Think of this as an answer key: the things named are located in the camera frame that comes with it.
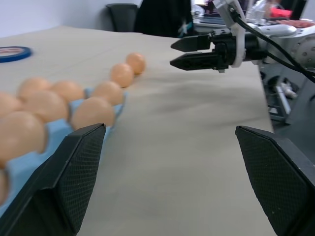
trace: egg carton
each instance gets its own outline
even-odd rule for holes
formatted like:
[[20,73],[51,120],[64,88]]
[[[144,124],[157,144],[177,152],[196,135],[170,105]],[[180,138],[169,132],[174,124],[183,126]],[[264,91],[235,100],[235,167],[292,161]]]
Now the egg carton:
[[[85,89],[85,94],[87,98],[91,96],[93,90],[93,88]],[[124,109],[126,97],[127,93],[125,92],[123,103],[121,105],[114,106],[116,121]],[[69,104],[71,114],[76,111],[76,109],[81,105],[83,101],[84,99],[80,99]],[[110,133],[114,130],[115,124],[112,127],[106,127],[103,145],[109,137]],[[65,136],[74,131],[71,125],[64,119],[47,123],[46,130],[48,132],[48,142],[47,148],[44,153],[39,154],[36,152],[30,152],[7,162],[5,170],[8,174],[10,190],[6,201],[0,206],[0,218],[5,213],[7,208],[20,192],[20,190],[23,188],[33,172],[50,156],[54,154]]]

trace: egg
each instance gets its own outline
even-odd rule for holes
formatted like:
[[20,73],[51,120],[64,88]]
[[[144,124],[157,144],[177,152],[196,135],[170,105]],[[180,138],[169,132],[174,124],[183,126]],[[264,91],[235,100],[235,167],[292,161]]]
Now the egg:
[[68,120],[69,117],[67,103],[58,94],[49,90],[33,93],[24,104],[24,110],[33,113],[44,123],[59,119]]
[[17,111],[5,116],[0,121],[0,169],[9,160],[45,151],[46,135],[43,122],[29,112]]
[[130,53],[126,58],[126,63],[131,66],[135,75],[140,75],[146,68],[144,56],[139,53]]
[[24,82],[21,83],[17,91],[17,97],[23,101],[26,101],[27,98],[34,92],[48,90],[51,86],[52,84],[43,77],[32,77],[24,80]]
[[22,109],[22,102],[11,94],[0,92],[0,118]]
[[108,101],[99,97],[90,97],[84,100],[71,119],[74,130],[99,123],[112,126],[114,122],[114,107]]
[[5,202],[9,193],[9,180],[6,171],[0,170],[0,206]]
[[110,72],[111,80],[116,82],[122,88],[129,87],[134,78],[134,73],[127,63],[119,63],[113,66]]
[[74,81],[59,81],[50,90],[61,96],[67,103],[85,98],[83,88]]
[[105,81],[94,89],[91,97],[101,97],[106,99],[113,106],[120,105],[124,101],[124,91],[115,82]]

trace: black cable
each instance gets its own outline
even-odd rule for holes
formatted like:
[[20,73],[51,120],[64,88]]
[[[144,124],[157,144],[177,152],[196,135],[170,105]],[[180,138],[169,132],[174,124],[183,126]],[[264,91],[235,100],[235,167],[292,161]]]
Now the black cable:
[[239,16],[239,14],[233,16],[233,20],[238,23],[242,28],[246,29],[248,32],[252,33],[256,37],[264,40],[265,42],[271,44],[276,49],[278,49],[287,59],[289,62],[292,63],[292,66],[294,66],[297,71],[301,72],[306,78],[308,78],[310,81],[312,81],[315,84],[315,78],[309,73],[306,69],[304,69],[286,50],[284,50],[278,43],[270,39],[269,37],[261,34],[260,32],[254,30],[252,27],[247,25]]
[[[291,70],[294,70],[294,71],[297,71],[297,72],[301,72],[299,69],[297,69],[294,65],[290,64],[290,63],[287,63],[285,62],[284,60],[276,57],[275,55],[273,55],[272,53],[270,52],[265,52],[266,55],[268,57],[270,57],[271,59],[275,60],[276,62],[278,62],[279,64],[281,65],[284,65],[285,67],[291,69]],[[307,73],[310,73],[312,76],[315,76],[315,72],[311,72],[311,71],[307,71]]]

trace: tape roll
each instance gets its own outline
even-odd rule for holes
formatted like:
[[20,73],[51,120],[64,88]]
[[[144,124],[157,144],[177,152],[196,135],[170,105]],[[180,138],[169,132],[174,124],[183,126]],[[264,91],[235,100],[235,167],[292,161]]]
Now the tape roll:
[[0,63],[22,60],[32,55],[32,51],[27,47],[0,47]]

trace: table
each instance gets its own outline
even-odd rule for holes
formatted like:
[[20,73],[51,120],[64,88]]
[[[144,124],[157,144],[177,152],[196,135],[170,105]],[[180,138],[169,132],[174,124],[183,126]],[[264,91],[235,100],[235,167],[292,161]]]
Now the table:
[[0,64],[2,90],[27,76],[95,86],[130,52],[147,58],[105,155],[78,236],[274,236],[251,188],[237,125],[272,130],[258,68],[185,72],[176,39],[60,27],[0,39],[34,56]]

